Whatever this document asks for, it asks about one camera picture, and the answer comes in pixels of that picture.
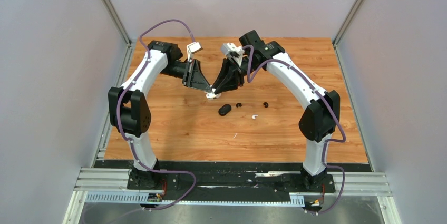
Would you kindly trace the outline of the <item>white earbud charging case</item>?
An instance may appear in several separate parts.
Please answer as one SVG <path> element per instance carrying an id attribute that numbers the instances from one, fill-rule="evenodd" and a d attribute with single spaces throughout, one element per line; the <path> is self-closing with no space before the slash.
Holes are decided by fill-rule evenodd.
<path id="1" fill-rule="evenodd" d="M 206 93 L 206 98 L 208 100 L 215 100 L 217 98 L 221 97 L 221 93 L 216 93 L 216 89 L 212 88 L 211 92 Z"/>

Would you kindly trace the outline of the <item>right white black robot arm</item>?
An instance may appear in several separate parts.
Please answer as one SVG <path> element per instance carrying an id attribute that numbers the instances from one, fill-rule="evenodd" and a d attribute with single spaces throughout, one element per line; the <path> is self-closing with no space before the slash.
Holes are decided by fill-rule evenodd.
<path id="1" fill-rule="evenodd" d="M 316 190 L 327 174 L 327 145 L 339 123 L 339 94 L 327 92 L 306 76 L 276 41 L 265 43 L 255 30 L 239 41 L 240 46 L 223 43 L 225 59 L 206 97 L 215 99 L 223 92 L 236 90 L 252 82 L 260 70 L 279 79 L 304 110 L 298 127 L 306 139 L 306 153 L 301 177 L 294 182 L 308 191 Z"/>

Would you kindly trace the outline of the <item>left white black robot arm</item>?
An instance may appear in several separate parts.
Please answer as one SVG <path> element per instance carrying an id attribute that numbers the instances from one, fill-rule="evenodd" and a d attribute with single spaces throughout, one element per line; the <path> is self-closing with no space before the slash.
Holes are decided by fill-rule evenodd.
<path id="1" fill-rule="evenodd" d="M 149 142 L 152 116 L 145 98 L 158 75 L 178 78 L 191 89 L 212 91 L 201 71 L 200 61 L 193 58 L 201 50 L 199 42 L 188 44 L 187 58 L 182 61 L 183 54 L 177 44 L 152 41 L 130 78 L 120 87 L 109 89 L 110 123 L 121 133 L 133 156 L 129 189 L 155 189 L 161 183 L 163 172 Z"/>

